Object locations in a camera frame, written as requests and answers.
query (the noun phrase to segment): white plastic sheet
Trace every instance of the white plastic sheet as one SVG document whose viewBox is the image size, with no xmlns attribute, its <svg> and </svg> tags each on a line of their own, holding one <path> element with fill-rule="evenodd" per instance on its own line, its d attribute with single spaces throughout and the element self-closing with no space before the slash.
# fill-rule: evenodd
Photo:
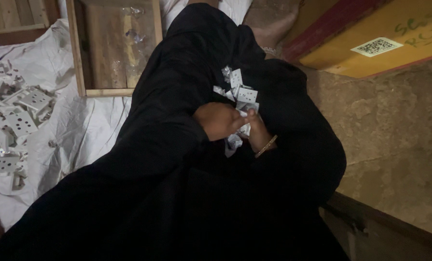
<svg viewBox="0 0 432 261">
<path fill-rule="evenodd" d="M 251 2 L 224 0 L 220 9 L 241 24 Z M 164 29 L 186 3 L 160 1 Z M 33 43 L 0 47 L 0 57 L 9 60 L 29 85 L 57 94 L 50 119 L 28 137 L 28 177 L 24 187 L 11 191 L 11 177 L 0 177 L 0 220 L 5 230 L 64 176 L 107 153 L 129 113 L 129 97 L 78 97 L 68 30 L 68 21 L 60 19 Z"/>
</svg>

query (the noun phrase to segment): cardboard box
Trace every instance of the cardboard box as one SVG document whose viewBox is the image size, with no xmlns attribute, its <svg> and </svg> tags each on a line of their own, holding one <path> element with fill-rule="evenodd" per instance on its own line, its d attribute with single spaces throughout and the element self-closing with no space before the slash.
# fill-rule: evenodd
<svg viewBox="0 0 432 261">
<path fill-rule="evenodd" d="M 283 58 L 362 78 L 432 59 L 432 0 L 307 0 Z"/>
</svg>

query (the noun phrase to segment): black burqa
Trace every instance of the black burqa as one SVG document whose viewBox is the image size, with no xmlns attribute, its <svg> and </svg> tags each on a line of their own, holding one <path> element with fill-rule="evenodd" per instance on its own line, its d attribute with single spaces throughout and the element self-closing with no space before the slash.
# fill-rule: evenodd
<svg viewBox="0 0 432 261">
<path fill-rule="evenodd" d="M 186 7 L 140 78 L 112 150 L 30 206 L 0 260 L 289 258 L 346 255 L 318 215 L 345 154 L 306 93 L 306 75 L 264 60 L 252 30 L 207 4 Z M 192 118 L 241 68 L 278 148 L 224 156 Z"/>
</svg>

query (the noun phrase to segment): pile of white plastic parts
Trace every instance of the pile of white plastic parts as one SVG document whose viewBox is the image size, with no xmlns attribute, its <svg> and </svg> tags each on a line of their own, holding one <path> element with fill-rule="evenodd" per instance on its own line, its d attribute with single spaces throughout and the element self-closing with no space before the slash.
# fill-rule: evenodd
<svg viewBox="0 0 432 261">
<path fill-rule="evenodd" d="M 254 109 L 256 113 L 258 113 L 259 103 L 256 102 L 258 91 L 255 91 L 252 87 L 243 85 L 241 69 L 232 71 L 230 67 L 226 66 L 222 69 L 222 74 L 224 75 L 225 81 L 228 83 L 230 82 L 231 89 L 225 92 L 221 87 L 213 86 L 213 91 L 236 102 L 236 109 L 243 117 L 248 115 L 247 112 L 249 109 Z M 226 157 L 231 157 L 236 152 L 237 148 L 242 146 L 242 138 L 248 138 L 250 136 L 250 128 L 250 124 L 248 123 L 225 139 Z"/>
<path fill-rule="evenodd" d="M 0 62 L 0 79 L 0 177 L 12 176 L 12 191 L 24 186 L 27 137 L 50 117 L 54 98 L 26 84 L 10 62 Z"/>
</svg>

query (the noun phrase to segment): qr code sticker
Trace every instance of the qr code sticker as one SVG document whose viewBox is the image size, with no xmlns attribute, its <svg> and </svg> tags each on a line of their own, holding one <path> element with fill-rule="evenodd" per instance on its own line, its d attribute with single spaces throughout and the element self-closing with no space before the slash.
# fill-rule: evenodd
<svg viewBox="0 0 432 261">
<path fill-rule="evenodd" d="M 373 57 L 375 55 L 379 55 L 384 52 L 394 50 L 401 46 L 403 46 L 403 44 L 399 44 L 385 37 L 380 37 L 372 41 L 369 41 L 365 44 L 361 44 L 358 47 L 353 48 L 351 50 L 360 53 L 362 55 L 365 55 L 367 57 Z"/>
</svg>

